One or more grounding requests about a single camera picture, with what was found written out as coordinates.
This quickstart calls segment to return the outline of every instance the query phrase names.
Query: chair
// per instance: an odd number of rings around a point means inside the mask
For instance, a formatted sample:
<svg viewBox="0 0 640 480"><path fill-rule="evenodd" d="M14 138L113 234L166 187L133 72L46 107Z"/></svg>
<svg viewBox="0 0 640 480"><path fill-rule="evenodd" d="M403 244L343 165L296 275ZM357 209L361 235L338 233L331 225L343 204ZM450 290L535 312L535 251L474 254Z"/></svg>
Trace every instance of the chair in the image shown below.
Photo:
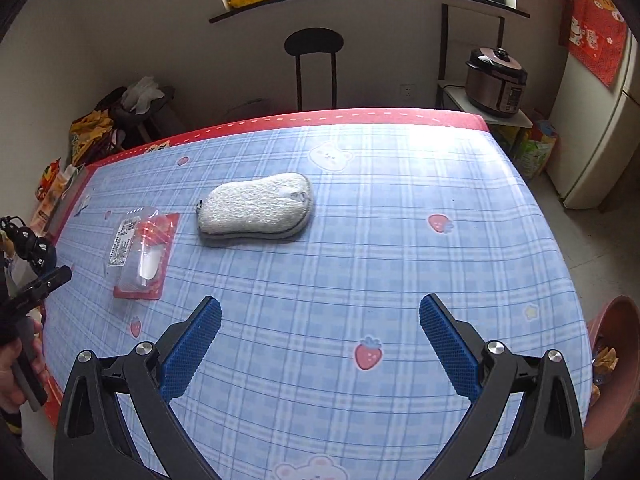
<svg viewBox="0 0 640 480"><path fill-rule="evenodd" d="M340 34L328 28L304 28L291 34L284 42L284 50L296 57L296 81L298 83L298 111L302 111L302 74L300 56L323 52L331 54L332 107L338 107L338 80L335 67L335 53L344 46Z"/></svg>

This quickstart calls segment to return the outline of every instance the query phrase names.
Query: chair leg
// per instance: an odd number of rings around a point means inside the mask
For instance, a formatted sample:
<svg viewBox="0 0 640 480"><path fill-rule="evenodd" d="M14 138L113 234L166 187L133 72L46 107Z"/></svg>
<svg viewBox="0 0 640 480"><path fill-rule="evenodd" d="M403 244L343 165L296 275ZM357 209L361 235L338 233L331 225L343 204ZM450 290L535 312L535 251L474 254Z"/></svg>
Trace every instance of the chair leg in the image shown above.
<svg viewBox="0 0 640 480"><path fill-rule="evenodd" d="M296 84L298 85L298 111L302 111L302 72L300 69L300 56L296 56Z"/></svg>
<svg viewBox="0 0 640 480"><path fill-rule="evenodd" d="M338 74L335 66L335 54L331 54L331 104L334 110L338 107Z"/></svg>

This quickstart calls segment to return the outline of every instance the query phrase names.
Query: red cloth with cartoon print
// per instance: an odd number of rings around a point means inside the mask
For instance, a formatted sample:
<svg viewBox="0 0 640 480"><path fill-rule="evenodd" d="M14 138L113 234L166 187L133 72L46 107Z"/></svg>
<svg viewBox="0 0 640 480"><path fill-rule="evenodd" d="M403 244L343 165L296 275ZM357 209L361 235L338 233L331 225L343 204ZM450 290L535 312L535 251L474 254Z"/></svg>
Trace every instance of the red cloth with cartoon print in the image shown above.
<svg viewBox="0 0 640 480"><path fill-rule="evenodd" d="M610 86L622 60L626 29L611 0L574 0L569 52Z"/></svg>

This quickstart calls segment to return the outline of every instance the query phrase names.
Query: power outlet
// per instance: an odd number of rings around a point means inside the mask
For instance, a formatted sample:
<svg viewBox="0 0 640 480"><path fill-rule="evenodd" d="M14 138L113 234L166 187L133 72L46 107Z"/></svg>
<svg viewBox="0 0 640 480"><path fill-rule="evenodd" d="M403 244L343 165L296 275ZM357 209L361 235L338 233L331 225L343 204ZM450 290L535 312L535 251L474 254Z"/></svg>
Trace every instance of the power outlet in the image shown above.
<svg viewBox="0 0 640 480"><path fill-rule="evenodd" d="M400 85L400 97L402 101L415 99L415 85Z"/></svg>

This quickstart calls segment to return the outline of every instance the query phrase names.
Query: table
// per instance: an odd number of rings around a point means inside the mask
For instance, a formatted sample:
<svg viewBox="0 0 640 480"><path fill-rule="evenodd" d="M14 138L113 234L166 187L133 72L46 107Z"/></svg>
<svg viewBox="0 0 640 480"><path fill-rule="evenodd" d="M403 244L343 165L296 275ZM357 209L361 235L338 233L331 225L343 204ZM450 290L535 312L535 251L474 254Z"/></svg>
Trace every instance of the table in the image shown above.
<svg viewBox="0 0 640 480"><path fill-rule="evenodd" d="M514 126L515 128L518 128L518 134L516 135L513 145L508 153L509 157L513 159L513 156L518 152L518 148L524 139L524 130L528 130L533 126L531 120L522 110L518 110L518 113L513 117L497 117L481 110L469 101L463 82L440 80L438 81L438 88L440 89L441 94L444 93L451 99L456 110L460 110L468 114L479 115L487 124L494 124L497 126ZM440 102L439 105L444 107L444 96L441 101L442 102Z"/></svg>
<svg viewBox="0 0 640 480"><path fill-rule="evenodd" d="M87 207L63 222L59 263L74 276L49 298L44 331L59 384L79 351L129 352L212 295L222 327L171 406L222 478L307 478L320 468L335 480L415 480L468 408L418 325L420 299L436 292L485 339L537 356L559 349L586 415L591 355L572 280L479 117L331 110L206 128L171 144L91 167L76 197L89 194ZM223 182L284 171L313 185L315 210L298 238L201 242L199 199ZM164 294L116 300L105 252L121 216L141 205L181 214ZM369 370L362 346L374 347ZM478 471L506 440L512 397ZM162 471L122 403L142 459Z"/></svg>

